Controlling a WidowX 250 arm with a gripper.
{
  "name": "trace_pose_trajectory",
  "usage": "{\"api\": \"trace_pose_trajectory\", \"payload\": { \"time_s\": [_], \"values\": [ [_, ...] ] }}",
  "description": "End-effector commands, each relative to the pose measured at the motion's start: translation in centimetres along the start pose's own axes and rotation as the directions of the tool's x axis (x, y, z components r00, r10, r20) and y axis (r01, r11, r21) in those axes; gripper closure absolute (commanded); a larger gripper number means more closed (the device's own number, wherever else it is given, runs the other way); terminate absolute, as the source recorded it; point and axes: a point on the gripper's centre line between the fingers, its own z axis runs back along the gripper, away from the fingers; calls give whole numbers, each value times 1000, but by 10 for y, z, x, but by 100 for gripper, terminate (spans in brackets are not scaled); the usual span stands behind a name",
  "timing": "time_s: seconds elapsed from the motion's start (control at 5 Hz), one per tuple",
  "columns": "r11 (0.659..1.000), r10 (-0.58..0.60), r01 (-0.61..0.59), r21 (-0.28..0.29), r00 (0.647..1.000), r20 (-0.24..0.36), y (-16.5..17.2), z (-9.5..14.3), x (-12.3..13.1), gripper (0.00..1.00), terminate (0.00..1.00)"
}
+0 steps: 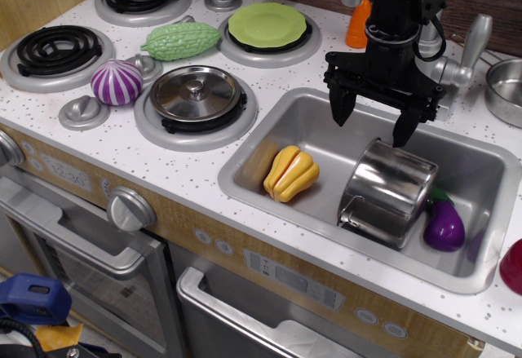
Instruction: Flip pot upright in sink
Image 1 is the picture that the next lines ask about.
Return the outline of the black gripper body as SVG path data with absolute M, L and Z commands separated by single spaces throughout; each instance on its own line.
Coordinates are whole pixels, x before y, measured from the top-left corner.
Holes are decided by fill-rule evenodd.
M 414 103 L 420 103 L 420 122 L 433 121 L 439 108 L 439 100 L 445 96 L 445 89 L 421 72 L 416 60 L 430 63 L 438 59 L 419 59 L 408 43 L 384 46 L 368 39 L 363 53 L 327 53 L 325 60 L 328 67 L 324 82 L 328 88 L 331 82 L 337 82 L 356 92 L 356 97 L 361 95 L 400 111 L 413 107 Z

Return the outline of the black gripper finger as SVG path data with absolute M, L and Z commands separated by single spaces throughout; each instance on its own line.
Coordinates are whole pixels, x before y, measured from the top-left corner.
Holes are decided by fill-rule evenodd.
M 401 111 L 392 132 L 393 148 L 404 147 L 408 143 L 421 118 L 422 109 L 419 107 L 409 107 Z
M 332 117 L 339 126 L 343 126 L 355 108 L 356 92 L 348 90 L 337 82 L 331 82 L 329 89 Z

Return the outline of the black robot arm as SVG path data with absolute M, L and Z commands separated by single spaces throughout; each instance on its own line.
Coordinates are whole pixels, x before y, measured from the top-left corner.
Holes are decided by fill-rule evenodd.
M 371 0 L 365 22 L 368 42 L 363 53 L 329 52 L 325 83 L 334 121 L 343 126 L 357 96 L 400 110 L 392 132 L 393 145 L 403 147 L 418 124 L 435 119 L 446 89 L 417 66 L 420 37 L 432 24 L 443 37 L 437 18 L 446 0 Z

